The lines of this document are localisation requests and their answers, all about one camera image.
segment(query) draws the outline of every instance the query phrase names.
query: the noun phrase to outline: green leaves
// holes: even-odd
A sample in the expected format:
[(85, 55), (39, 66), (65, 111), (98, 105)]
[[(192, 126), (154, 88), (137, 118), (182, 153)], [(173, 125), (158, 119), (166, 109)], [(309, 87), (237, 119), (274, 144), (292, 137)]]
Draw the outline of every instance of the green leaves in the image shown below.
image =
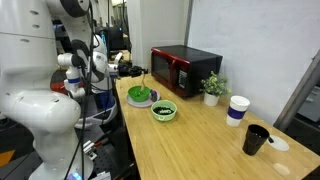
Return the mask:
[(201, 80), (201, 83), (203, 84), (203, 91), (208, 94), (223, 96), (231, 93), (231, 90), (226, 87), (228, 79), (220, 77), (213, 71), (211, 71), (211, 76), (208, 79)]

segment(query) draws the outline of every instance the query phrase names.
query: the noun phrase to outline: potted plant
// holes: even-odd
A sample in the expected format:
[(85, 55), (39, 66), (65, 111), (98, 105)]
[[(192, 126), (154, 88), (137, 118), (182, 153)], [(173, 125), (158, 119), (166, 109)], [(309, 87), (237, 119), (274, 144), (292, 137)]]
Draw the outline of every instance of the potted plant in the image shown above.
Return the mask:
[(231, 93), (231, 90), (226, 87), (228, 79), (221, 77), (211, 71), (211, 75), (207, 79), (201, 80), (203, 84), (202, 91), (204, 94), (204, 103), (208, 106), (217, 105), (220, 96)]

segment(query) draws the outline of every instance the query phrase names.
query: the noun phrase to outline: black mug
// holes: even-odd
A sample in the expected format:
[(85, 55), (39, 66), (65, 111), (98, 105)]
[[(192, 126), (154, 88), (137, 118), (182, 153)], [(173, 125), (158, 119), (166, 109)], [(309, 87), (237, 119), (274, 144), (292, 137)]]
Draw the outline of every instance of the black mug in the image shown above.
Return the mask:
[(255, 155), (269, 136), (265, 128), (257, 124), (249, 125), (242, 150), (250, 156)]

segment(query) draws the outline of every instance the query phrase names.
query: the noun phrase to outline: white paper cup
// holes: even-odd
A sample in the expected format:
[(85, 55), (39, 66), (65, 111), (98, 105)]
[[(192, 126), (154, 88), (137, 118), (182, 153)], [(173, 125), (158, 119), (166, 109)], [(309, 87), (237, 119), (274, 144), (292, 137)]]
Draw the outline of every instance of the white paper cup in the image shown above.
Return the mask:
[(250, 101), (247, 98), (242, 96), (232, 96), (226, 119), (227, 124), (232, 127), (239, 126), (249, 105)]

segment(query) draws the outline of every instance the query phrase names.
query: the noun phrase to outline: green bowl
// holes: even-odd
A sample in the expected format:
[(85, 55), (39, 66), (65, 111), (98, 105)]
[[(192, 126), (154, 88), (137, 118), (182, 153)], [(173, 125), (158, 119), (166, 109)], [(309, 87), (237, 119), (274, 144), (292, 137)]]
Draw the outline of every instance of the green bowl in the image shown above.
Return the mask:
[(141, 86), (134, 86), (129, 89), (128, 94), (135, 102), (144, 102), (148, 99), (150, 94), (150, 88), (144, 87), (144, 90), (140, 92)]
[[(154, 112), (154, 110), (158, 107), (170, 108), (173, 111), (173, 113), (168, 115), (159, 115)], [(151, 112), (153, 114), (153, 117), (158, 121), (170, 121), (175, 117), (177, 110), (177, 106), (173, 102), (168, 100), (157, 101), (153, 103), (153, 105), (151, 106)]]

